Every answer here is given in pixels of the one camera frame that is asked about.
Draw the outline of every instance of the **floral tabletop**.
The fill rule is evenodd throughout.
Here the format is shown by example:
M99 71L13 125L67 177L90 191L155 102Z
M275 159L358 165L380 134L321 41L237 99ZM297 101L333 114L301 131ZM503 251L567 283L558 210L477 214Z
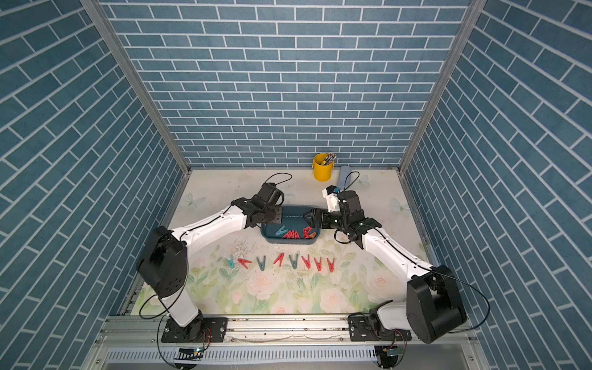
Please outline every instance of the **floral tabletop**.
M230 201L257 193L275 170L193 171L170 228L184 226L227 207ZM284 204L326 208L321 190L336 183L318 182L310 170L288 170L294 177L278 185L286 195ZM349 189L359 195L367 217L382 224L387 232L419 258L427 260L419 233L409 211L395 170L360 170L361 176ZM278 175L279 182L286 175ZM284 253L281 267L275 259ZM261 271L257 257L263 261ZM308 269L302 257L310 256ZM252 261L248 269L238 258ZM291 259L298 261L292 268ZM322 258L321 271L313 259ZM329 271L327 259L333 261ZM231 268L228 260L233 262ZM368 311L386 300L403 301L406 284L398 280L377 258L355 243L339 244L331 230L322 230L311 245L272 244L258 228L229 234L203 247L189 261L186 282L194 303L205 314L348 313ZM146 284L132 310L153 294ZM162 306L152 298L142 314L157 314Z

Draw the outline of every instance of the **blue brick wall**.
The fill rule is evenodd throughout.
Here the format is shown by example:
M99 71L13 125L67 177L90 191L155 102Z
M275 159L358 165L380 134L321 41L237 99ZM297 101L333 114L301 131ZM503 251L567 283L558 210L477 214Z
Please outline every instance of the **blue brick wall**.
M0 369L81 366L180 172L78 0L0 0Z
M469 0L101 1L192 166L396 166Z
M489 0L409 167L498 369L592 368L591 5Z

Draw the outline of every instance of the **plastic tray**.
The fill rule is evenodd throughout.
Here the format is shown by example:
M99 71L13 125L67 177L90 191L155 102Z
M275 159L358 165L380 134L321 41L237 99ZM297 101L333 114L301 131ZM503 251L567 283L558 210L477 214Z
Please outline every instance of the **plastic tray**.
M302 215L312 210L314 207L309 205L283 205L282 206L282 223L281 224L262 224L261 225L261 235L269 243L279 243L279 244L313 244L317 241L317 238L321 234L320 227L313 227L312 233L317 233L317 235L312 239L304 239L302 235L302 230L308 227L306 221ZM284 230L295 230L298 232L298 236L300 239L282 239L285 234L280 236L276 236L275 233L284 226Z

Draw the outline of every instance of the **yellow bucket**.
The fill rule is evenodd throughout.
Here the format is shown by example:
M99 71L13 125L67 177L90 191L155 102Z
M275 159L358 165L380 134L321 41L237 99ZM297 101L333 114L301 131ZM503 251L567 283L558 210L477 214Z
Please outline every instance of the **yellow bucket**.
M326 156L327 153L319 153L314 156L314 178L320 182L329 181L329 179L331 178L331 171L333 170L333 165L335 164L335 162L333 162L330 165L322 165L321 163L323 163L323 160Z

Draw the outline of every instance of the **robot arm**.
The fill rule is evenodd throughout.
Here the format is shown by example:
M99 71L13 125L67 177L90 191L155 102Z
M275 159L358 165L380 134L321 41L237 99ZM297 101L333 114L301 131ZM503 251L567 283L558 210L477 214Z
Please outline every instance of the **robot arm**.
M379 222L365 217L355 191L338 192L335 186L323 190L327 209L315 208L304 218L310 226L336 229L350 242L378 258L399 280L407 282L407 301L386 303L375 313L377 333L392 329L413 329L426 343L466 321L453 273L446 266L434 267L420 260L392 239Z
M191 225L173 230L160 226L152 232L137 269L186 338L195 338L201 332L200 311L185 286L189 259L224 235L257 223L281 222L283 202L284 193L274 183L265 182L251 199L239 198L225 210Z
M435 268L392 239L373 218L364 216L354 191L338 193L335 186L323 191L327 209L315 208L303 215L310 226L342 231L351 242L376 256L407 282L405 303L386 303L373 310L375 330L413 329L432 343L466 321L458 287L445 266ZM280 223L284 193L274 183L264 183L251 199L239 198L228 208L191 225L155 229L148 239L137 269L170 312L177 331L186 339L201 332L201 313L185 287L188 259L201 248L233 231L257 223Z

